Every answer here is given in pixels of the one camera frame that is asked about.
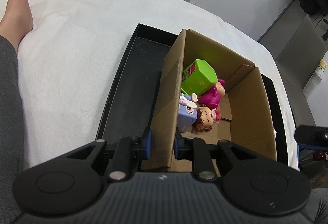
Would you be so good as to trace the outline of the brown-haired doll figurine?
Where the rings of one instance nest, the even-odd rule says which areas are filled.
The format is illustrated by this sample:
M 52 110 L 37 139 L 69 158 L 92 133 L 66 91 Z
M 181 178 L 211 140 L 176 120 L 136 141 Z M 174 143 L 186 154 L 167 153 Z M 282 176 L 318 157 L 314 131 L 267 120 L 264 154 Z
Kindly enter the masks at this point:
M 221 111 L 219 109 L 211 110 L 208 107 L 199 107 L 197 110 L 197 119 L 193 123 L 193 129 L 197 132 L 209 132 L 215 122 L 221 120 Z

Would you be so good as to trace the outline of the purple rabbit cube toy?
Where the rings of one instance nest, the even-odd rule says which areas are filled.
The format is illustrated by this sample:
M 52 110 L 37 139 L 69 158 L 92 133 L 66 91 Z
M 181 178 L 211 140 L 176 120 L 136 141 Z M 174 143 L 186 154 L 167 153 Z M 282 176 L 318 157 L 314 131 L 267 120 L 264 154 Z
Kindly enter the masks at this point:
M 181 133 L 186 132 L 197 120 L 197 105 L 192 97 L 180 93 L 177 113 L 177 128 Z

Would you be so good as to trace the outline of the pink pig figurine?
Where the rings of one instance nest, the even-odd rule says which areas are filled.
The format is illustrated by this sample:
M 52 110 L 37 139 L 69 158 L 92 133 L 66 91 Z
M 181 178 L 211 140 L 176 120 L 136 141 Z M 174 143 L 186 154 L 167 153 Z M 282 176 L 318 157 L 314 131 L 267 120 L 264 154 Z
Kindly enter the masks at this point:
M 221 98 L 225 96 L 225 93 L 225 80 L 219 78 L 216 84 L 198 98 L 198 103 L 211 110 L 216 109 L 220 104 Z

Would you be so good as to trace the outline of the brown cardboard box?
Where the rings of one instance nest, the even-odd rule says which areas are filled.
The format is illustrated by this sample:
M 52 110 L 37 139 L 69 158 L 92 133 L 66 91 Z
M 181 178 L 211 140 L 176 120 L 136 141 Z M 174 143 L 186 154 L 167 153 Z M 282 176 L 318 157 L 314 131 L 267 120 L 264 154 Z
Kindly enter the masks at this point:
M 275 160 L 269 100 L 256 65 L 193 30 L 182 30 L 163 63 L 145 171 L 189 172 L 173 154 L 177 127 L 209 144 L 227 139 Z

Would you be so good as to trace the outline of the green hexagonal container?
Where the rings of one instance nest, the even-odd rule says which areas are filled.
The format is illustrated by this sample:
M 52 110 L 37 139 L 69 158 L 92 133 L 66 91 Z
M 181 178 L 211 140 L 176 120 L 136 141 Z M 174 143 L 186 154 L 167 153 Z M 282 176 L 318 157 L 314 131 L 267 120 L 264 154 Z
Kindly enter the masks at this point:
M 181 92 L 200 97 L 217 82 L 215 70 L 205 60 L 196 59 L 182 72 Z

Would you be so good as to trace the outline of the black rectangular tray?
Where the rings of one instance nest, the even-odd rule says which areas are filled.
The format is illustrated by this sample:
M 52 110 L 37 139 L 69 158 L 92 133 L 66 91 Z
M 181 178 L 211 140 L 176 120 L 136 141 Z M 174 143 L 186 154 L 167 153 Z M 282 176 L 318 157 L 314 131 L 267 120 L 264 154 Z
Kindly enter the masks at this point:
M 250 60 L 193 30 L 175 35 L 138 25 L 127 45 L 109 92 L 98 137 L 117 143 L 152 130 L 150 158 L 143 170 L 191 170 L 173 154 L 183 70 L 205 60 L 225 80 L 221 120 L 197 137 L 221 139 L 281 163 L 288 162 L 286 133 L 273 82 Z

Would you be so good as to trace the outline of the white yellow bottle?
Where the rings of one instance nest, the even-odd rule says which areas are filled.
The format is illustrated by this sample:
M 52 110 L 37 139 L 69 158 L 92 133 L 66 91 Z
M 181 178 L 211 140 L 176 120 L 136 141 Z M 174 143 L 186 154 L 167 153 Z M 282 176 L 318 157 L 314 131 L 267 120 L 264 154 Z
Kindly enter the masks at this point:
M 327 67 L 327 62 L 324 61 L 323 59 L 321 59 L 314 72 L 314 74 L 319 82 L 322 80 L 323 73 L 325 72 L 326 67 Z

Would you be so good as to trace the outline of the grey padded chair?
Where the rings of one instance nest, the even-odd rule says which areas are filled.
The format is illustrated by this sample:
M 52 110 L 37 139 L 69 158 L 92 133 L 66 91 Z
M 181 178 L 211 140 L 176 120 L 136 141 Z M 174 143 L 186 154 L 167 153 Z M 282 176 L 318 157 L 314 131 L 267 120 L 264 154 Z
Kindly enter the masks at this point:
M 315 125 L 303 90 L 326 52 L 322 37 L 305 16 L 276 59 L 296 126 Z

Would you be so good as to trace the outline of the white bed blanket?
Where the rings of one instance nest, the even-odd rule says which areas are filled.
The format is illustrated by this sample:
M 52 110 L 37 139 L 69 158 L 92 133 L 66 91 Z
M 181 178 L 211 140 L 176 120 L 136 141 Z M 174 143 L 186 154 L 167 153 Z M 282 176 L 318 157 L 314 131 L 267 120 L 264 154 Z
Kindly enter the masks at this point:
M 95 139 L 107 95 L 139 23 L 170 33 L 192 29 L 249 59 L 274 82 L 288 163 L 297 168 L 295 124 L 270 52 L 218 16 L 183 0 L 29 0 L 33 30 L 18 50 L 26 122 L 25 167 Z

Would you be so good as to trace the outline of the grey trouser left leg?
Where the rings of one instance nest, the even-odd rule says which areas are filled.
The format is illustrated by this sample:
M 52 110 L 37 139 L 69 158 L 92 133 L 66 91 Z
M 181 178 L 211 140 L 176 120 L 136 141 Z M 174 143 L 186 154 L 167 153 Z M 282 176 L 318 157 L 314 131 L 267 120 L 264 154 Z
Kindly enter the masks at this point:
M 17 54 L 1 37 L 1 223 L 11 223 L 20 215 L 12 186 L 24 161 L 24 116 L 18 88 Z

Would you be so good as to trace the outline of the person's bare left foot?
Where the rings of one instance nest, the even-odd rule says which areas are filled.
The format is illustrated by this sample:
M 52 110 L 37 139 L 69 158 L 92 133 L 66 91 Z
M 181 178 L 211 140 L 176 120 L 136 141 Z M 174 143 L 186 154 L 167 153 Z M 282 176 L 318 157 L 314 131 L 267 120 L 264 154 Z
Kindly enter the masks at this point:
M 19 43 L 33 30 L 33 17 L 28 0 L 8 0 L 1 20 L 1 36 L 17 51 Z

